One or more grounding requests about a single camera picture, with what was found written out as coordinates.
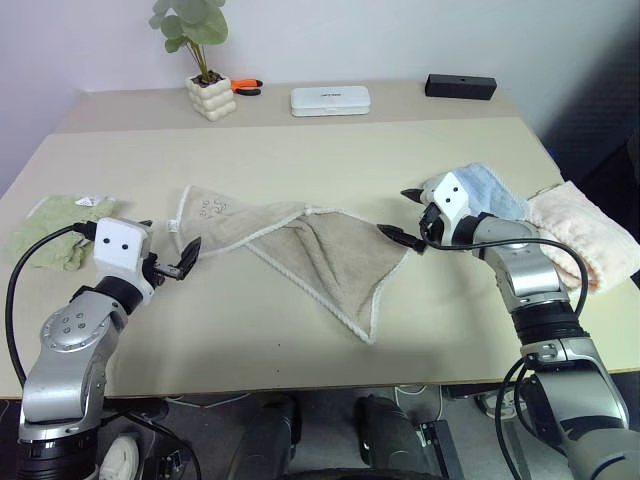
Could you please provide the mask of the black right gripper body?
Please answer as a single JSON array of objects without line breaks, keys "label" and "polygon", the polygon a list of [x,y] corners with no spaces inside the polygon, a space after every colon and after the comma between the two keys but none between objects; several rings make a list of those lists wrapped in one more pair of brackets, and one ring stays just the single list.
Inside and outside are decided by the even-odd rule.
[{"label": "black right gripper body", "polygon": [[428,246],[452,246],[453,211],[436,202],[429,202],[419,222],[419,230]]}]

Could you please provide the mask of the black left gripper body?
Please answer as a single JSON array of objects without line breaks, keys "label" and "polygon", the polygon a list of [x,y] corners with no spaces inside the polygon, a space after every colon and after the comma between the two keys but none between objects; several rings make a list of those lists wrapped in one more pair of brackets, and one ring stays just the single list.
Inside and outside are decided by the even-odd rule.
[{"label": "black left gripper body", "polygon": [[144,279],[153,289],[156,289],[167,278],[180,280],[181,269],[177,265],[161,263],[158,255],[151,252],[144,260]]}]

